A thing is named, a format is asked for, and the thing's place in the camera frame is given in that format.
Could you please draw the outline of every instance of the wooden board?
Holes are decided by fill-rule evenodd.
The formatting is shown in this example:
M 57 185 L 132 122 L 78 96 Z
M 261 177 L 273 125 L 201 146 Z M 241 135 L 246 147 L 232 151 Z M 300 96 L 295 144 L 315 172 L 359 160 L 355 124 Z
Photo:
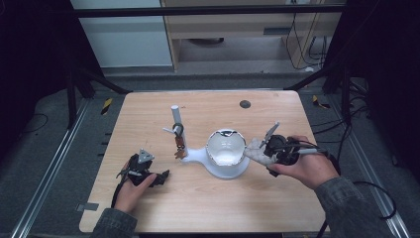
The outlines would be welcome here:
M 240 107 L 242 100 L 251 107 Z M 317 231 L 324 211 L 315 193 L 300 181 L 274 178 L 251 161 L 239 177 L 221 180 L 198 164 L 174 158 L 170 107 L 178 105 L 188 148 L 199 149 L 216 130 L 232 128 L 247 143 L 262 139 L 280 122 L 276 134 L 305 135 L 314 141 L 299 96 L 294 91 L 141 92 L 127 95 L 88 202 L 80 230 L 91 232 L 103 209 L 109 207 L 119 180 L 115 178 L 132 155 L 144 148 L 156 158 L 151 172 L 170 170 L 162 186 L 150 188 L 134 215 L 138 232 L 287 232 Z

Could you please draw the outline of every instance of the cabinet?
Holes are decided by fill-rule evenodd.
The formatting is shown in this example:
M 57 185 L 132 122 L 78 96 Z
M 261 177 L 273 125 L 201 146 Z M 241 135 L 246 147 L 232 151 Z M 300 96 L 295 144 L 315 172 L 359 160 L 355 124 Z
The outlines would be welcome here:
M 160 7 L 158 0 L 71 0 L 71 4 L 74 9 Z M 80 23 L 102 68 L 172 65 L 161 16 L 80 18 Z
M 286 0 L 160 0 L 162 7 L 188 6 L 235 6 L 281 5 Z M 310 0 L 310 4 L 343 3 L 344 0 Z M 295 66 L 303 66 L 311 40 L 316 36 L 333 36 L 341 13 L 294 14 L 237 14 L 164 17 L 172 62 L 177 69 L 182 39 L 285 37 L 291 60 Z

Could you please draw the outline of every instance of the sleeve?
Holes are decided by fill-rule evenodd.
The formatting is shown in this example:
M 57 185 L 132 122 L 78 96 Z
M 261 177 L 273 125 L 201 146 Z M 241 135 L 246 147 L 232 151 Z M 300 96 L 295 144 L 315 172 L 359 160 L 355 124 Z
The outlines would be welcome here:
M 106 208 L 90 237 L 127 237 L 131 238 L 137 225 L 133 216 L 113 208 Z
M 380 228 L 382 221 L 371 204 L 348 179 L 330 179 L 315 193 L 325 210 L 332 237 L 394 237 L 389 229 Z

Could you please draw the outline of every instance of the small round object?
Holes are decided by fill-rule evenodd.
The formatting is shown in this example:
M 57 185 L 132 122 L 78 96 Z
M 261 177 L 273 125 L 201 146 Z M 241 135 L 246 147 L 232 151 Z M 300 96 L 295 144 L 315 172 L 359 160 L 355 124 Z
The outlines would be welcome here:
M 248 101 L 248 100 L 242 100 L 240 103 L 239 103 L 239 105 L 242 107 L 242 108 L 250 108 L 251 107 L 251 102 L 250 101 Z
M 217 166 L 229 167 L 239 164 L 244 158 L 244 137 L 232 129 L 214 132 L 206 145 L 210 160 Z

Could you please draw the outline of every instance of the aluminum rail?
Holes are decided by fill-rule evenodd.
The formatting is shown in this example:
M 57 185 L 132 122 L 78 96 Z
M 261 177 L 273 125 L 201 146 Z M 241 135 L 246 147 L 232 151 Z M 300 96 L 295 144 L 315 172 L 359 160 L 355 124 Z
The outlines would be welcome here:
M 87 108 L 89 106 L 89 99 L 83 99 L 82 104 L 80 105 L 78 117 L 73 127 L 68 129 L 65 133 L 58 149 L 55 152 L 54 157 L 48 167 L 43 179 L 41 180 L 37 191 L 33 195 L 29 205 L 27 206 L 24 214 L 19 220 L 18 224 L 12 231 L 12 238 L 24 238 L 29 234 L 32 225 L 37 218 L 38 213 L 41 210 L 41 207 L 44 204 L 44 201 L 47 198 L 47 195 L 50 191 L 51 186 L 53 185 L 54 179 L 58 174 L 59 168 L 61 167 L 62 162 L 64 161 L 65 156 L 67 155 L 68 149 L 70 148 L 71 143 L 83 121 L 83 118 L 86 114 Z
M 339 118 L 342 119 L 342 114 L 340 113 L 340 103 L 338 101 L 339 99 L 331 95 L 328 95 L 327 97 L 329 101 L 332 102 L 331 103 L 332 108 L 335 110 L 337 116 L 339 116 Z M 359 168 L 361 169 L 365 179 L 369 182 L 373 182 L 381 187 L 384 187 L 379 176 L 376 174 L 373 167 L 371 166 L 368 160 L 368 156 L 365 154 L 364 149 L 362 145 L 360 144 L 357 135 L 352 131 L 350 132 L 349 143 L 352 148 L 352 151 L 355 153 L 355 158 L 358 162 Z M 373 194 L 373 197 L 382 215 L 384 216 L 389 215 L 393 208 L 392 202 L 389 199 L 389 197 L 385 193 L 380 192 L 376 188 L 371 188 L 370 190 Z M 388 224 L 390 231 L 395 237 L 398 237 L 398 238 L 411 237 L 398 211 L 395 213 L 394 216 L 387 219 L 386 223 Z
M 356 9 L 346 4 L 297 4 L 297 5 L 238 5 L 201 7 L 157 7 L 119 9 L 75 9 L 71 11 L 47 12 L 57 17 L 103 18 L 103 17 L 151 17 L 182 15 L 229 15 L 272 13 L 335 13 L 345 9 Z

